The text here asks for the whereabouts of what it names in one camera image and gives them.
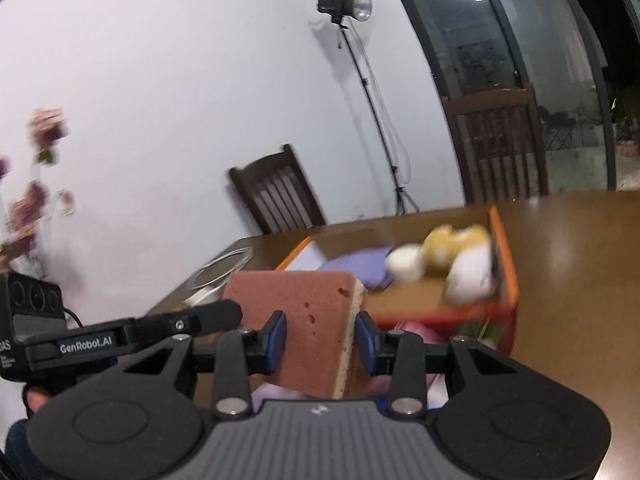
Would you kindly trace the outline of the person's left hand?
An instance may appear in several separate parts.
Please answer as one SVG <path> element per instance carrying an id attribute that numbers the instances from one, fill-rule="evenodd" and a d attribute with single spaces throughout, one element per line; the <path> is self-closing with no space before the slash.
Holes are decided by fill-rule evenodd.
<path id="1" fill-rule="evenodd" d="M 24 401 L 29 413 L 39 411 L 50 399 L 50 394 L 43 388 L 29 387 L 24 390 Z"/>

